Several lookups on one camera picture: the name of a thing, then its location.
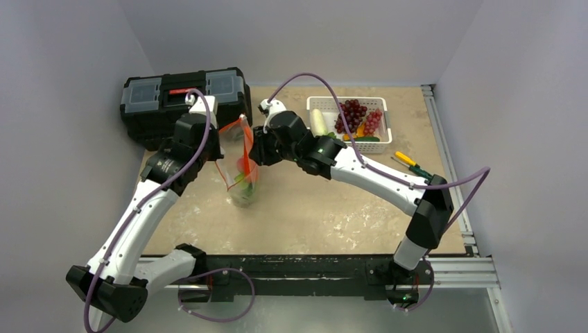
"clear plastic bag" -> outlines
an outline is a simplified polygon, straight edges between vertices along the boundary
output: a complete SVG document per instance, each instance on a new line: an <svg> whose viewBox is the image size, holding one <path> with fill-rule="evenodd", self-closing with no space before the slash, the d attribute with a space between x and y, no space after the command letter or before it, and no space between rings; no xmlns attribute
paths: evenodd
<svg viewBox="0 0 588 333"><path fill-rule="evenodd" d="M259 167L249 158L253 147L253 131L242 114L238 120L218 131L220 149L225 156L215 162L225 181L233 203L247 207L257 198Z"/></svg>

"white wall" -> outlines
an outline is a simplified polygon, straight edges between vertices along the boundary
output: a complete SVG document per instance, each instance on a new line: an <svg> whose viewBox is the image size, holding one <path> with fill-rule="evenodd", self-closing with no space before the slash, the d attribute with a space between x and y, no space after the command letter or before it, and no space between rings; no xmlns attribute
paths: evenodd
<svg viewBox="0 0 588 333"><path fill-rule="evenodd" d="M130 196L121 88L153 70L114 0L3 1L0 42L0 332L79 332L65 274Z"/></svg>
<svg viewBox="0 0 588 333"><path fill-rule="evenodd" d="M484 1L435 89L516 332L588 326L588 3Z"/></svg>
<svg viewBox="0 0 588 333"><path fill-rule="evenodd" d="M300 71L345 85L433 83L482 3L119 1L158 74L238 66L255 85Z"/></svg>

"grapes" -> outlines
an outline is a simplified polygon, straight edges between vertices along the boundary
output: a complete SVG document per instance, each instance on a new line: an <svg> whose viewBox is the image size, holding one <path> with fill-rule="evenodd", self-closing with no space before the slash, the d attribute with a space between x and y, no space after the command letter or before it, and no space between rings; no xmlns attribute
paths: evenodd
<svg viewBox="0 0 588 333"><path fill-rule="evenodd" d="M382 119L382 111L380 109L368 112L368 107L362 106L357 99L348 99L339 105L341 106L343 117L351 133L355 133L362 123L364 123L364 135L373 136L378 131ZM335 121L335 130L338 134L346 133L341 114L338 115Z"/></svg>

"plastic basket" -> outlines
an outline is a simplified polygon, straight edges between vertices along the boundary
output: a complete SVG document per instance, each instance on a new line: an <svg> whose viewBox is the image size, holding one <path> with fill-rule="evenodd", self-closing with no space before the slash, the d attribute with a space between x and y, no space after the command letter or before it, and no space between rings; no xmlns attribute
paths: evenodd
<svg viewBox="0 0 588 333"><path fill-rule="evenodd" d="M380 109L384 114L380 127L376 131L375 135L380 138L380 142L356 142L357 148L364 154L382 154L386 150L389 143L392 142L392 131L390 130L390 114L386 107L386 101L380 97L353 97L353 96L337 96L339 101L342 103L347 99L356 99L361 105L367 107L368 113ZM335 132L335 121L339 115L339 110L333 97L331 96L310 96L306 100L306 110L310 115L310 111L319 109L325 118L327 128L329 132ZM339 139L343 139L343 134L337 134Z"/></svg>

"screwdriver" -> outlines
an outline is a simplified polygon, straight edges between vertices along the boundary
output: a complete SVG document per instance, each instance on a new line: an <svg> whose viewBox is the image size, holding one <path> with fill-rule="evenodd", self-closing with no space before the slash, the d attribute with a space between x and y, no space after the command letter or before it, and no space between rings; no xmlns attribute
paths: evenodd
<svg viewBox="0 0 588 333"><path fill-rule="evenodd" d="M392 159L402 165L404 165L405 167L408 167L408 170L410 170L412 173L414 173L415 175L419 176L419 177L423 177L427 180L431 180L433 179L433 175L431 175L430 173L426 172L425 170L421 169L420 166L418 164L416 164L414 161L412 161L410 158L408 158L408 156L404 155L403 153L400 153L399 151L396 152L396 156L392 156Z"/></svg>

